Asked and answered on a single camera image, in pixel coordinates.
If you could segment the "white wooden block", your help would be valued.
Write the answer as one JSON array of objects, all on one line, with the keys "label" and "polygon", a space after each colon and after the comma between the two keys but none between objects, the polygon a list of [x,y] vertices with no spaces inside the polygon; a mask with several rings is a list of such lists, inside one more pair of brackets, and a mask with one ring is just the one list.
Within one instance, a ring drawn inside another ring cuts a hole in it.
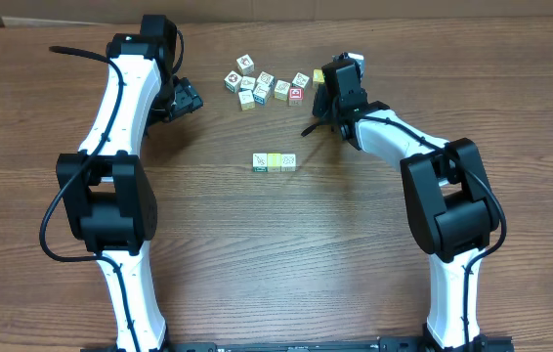
[{"label": "white wooden block", "polygon": [[281,172],[294,172],[297,167],[295,154],[282,154],[280,162]]}]

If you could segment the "letter L wooden block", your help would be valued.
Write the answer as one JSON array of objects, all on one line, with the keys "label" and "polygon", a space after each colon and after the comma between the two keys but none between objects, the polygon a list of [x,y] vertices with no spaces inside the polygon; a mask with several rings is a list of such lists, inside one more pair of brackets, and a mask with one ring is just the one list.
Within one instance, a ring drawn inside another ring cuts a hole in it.
[{"label": "letter L wooden block", "polygon": [[267,167],[269,172],[280,172],[281,154],[267,154]]}]

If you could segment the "green sided wooden block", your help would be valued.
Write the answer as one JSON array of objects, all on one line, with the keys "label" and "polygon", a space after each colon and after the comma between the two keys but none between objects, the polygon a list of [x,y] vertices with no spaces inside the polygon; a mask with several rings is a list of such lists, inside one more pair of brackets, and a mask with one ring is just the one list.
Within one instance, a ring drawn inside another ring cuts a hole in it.
[{"label": "green sided wooden block", "polygon": [[267,172],[268,171],[268,155],[267,154],[253,154],[252,155],[252,170],[254,172]]}]

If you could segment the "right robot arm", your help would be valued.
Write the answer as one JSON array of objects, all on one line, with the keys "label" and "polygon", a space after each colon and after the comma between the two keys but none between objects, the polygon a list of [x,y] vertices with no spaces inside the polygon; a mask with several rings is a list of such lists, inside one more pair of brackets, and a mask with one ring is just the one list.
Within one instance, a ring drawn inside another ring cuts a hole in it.
[{"label": "right robot arm", "polygon": [[430,265],[430,310],[417,350],[511,350],[509,339],[487,337],[477,322],[481,262],[499,248],[491,233],[506,233],[507,224],[476,144],[432,137],[384,103],[369,102],[363,63],[343,53],[322,67],[313,115],[401,174],[407,223]]}]

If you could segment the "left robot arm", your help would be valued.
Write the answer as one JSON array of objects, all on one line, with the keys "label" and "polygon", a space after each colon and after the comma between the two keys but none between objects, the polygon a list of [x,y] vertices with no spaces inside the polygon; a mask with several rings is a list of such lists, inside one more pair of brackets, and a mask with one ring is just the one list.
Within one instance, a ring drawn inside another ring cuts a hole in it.
[{"label": "left robot arm", "polygon": [[202,107],[183,62],[182,32],[163,15],[145,15],[137,34],[117,33],[100,55],[68,47],[53,52],[102,62],[106,90],[95,122],[73,154],[56,164],[72,234],[84,242],[83,261],[99,265],[116,320],[113,351],[167,351],[168,327],[158,308],[150,268],[157,226],[156,197],[140,160],[143,138]]}]

